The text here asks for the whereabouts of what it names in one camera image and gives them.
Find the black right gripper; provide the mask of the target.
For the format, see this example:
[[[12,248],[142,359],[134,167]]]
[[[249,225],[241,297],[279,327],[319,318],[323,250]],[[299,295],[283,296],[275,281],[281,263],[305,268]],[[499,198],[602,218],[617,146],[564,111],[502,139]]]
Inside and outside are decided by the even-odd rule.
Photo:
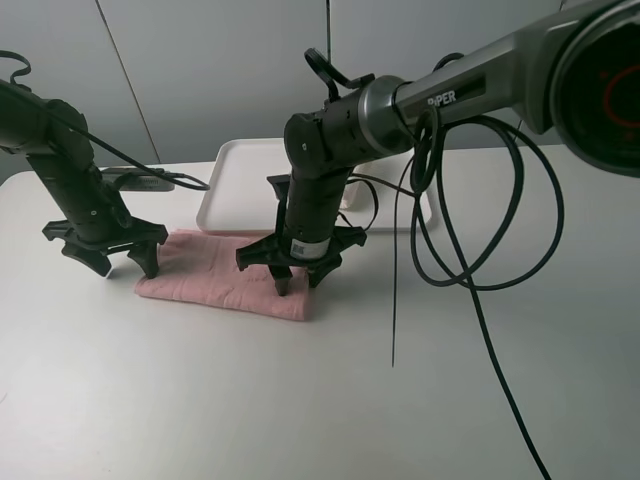
[[[293,278],[289,266],[306,267],[309,287],[316,288],[341,266],[341,252],[365,244],[363,228],[336,225],[350,174],[339,169],[317,179],[295,172],[269,176],[278,200],[275,230],[237,250],[238,268],[268,265],[277,294],[284,297]]]

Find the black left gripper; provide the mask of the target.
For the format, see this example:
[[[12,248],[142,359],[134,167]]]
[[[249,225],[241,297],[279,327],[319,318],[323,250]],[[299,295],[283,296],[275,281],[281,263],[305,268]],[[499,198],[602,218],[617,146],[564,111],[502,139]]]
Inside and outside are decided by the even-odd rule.
[[[65,242],[65,257],[106,277],[112,269],[107,255],[126,251],[146,278],[158,275],[157,247],[168,237],[166,227],[133,216],[100,169],[48,167],[42,183],[64,216],[47,223],[43,234]]]

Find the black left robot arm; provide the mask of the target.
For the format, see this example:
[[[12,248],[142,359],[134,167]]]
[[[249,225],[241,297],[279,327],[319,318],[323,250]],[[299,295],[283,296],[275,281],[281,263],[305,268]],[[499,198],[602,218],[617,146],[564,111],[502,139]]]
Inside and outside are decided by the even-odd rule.
[[[109,256],[125,252],[145,276],[158,275],[157,249],[166,228],[131,215],[120,191],[103,178],[83,114],[62,100],[44,100],[1,83],[1,148],[26,157],[64,218],[43,228],[49,241],[64,242],[62,254],[105,277]]]

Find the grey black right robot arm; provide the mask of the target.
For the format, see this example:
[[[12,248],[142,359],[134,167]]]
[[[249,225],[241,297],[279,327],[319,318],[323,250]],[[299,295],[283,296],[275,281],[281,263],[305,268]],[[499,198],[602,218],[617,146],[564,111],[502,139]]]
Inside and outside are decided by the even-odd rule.
[[[443,58],[427,76],[349,79],[315,49],[305,58],[325,83],[322,109],[284,128],[291,171],[271,178],[275,231],[237,251],[240,269],[268,267],[286,294],[295,267],[317,285],[344,250],[363,245],[360,227],[340,227],[340,200],[357,166],[412,152],[410,184],[435,176],[449,129],[470,123],[511,144],[518,132],[494,118],[509,108],[536,134],[555,130],[593,167],[639,173],[639,5],[591,1],[554,13],[471,54]]]

